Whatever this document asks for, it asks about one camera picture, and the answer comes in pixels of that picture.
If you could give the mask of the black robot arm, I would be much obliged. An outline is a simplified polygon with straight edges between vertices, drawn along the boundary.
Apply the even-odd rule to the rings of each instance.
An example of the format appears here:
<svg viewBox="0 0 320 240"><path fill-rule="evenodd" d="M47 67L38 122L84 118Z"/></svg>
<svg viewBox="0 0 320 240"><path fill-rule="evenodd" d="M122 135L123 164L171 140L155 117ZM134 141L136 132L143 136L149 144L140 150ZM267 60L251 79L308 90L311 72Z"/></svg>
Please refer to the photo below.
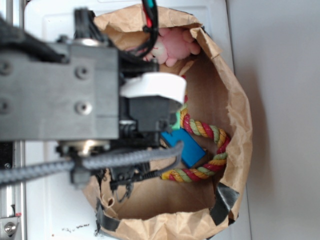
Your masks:
<svg viewBox="0 0 320 240"><path fill-rule="evenodd" d="M47 43L0 22L0 140L58 141L62 160L2 170L2 186L68 171L85 186L102 169L111 188L160 176L181 162L183 143L160 149L183 103L186 82L145 62L159 32L158 10L143 5L148 39L119 50L86 8L74 12L73 39Z"/></svg>

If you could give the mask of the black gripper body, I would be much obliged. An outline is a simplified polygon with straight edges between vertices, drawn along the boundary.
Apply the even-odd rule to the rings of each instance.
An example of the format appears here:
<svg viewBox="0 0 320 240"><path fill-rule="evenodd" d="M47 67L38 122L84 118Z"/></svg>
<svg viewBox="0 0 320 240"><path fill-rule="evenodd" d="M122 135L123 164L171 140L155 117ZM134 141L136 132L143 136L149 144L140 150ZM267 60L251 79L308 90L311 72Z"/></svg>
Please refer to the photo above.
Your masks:
<svg viewBox="0 0 320 240"><path fill-rule="evenodd" d="M70 172L73 184L82 188L92 175L100 183L109 170L112 194L118 194L119 186L126 187L123 197L117 199L121 203L130 197L135 182L157 178L180 163L182 141L167 150L160 149L161 133L168 131L170 114L182 104L166 89L161 90L167 76L158 70L156 60L123 63L119 139L90 146L88 150L80 148L79 143L67 142L57 148L74 163Z"/></svg>

